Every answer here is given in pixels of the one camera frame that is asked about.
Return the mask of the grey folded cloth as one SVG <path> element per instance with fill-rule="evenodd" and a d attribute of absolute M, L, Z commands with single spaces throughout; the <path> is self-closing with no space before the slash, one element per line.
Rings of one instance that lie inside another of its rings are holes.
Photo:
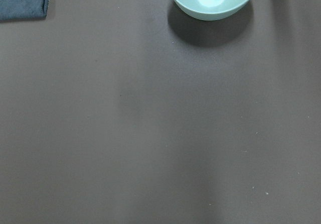
<path fill-rule="evenodd" d="M 1 21 L 44 19 L 49 0 L 1 0 Z"/>

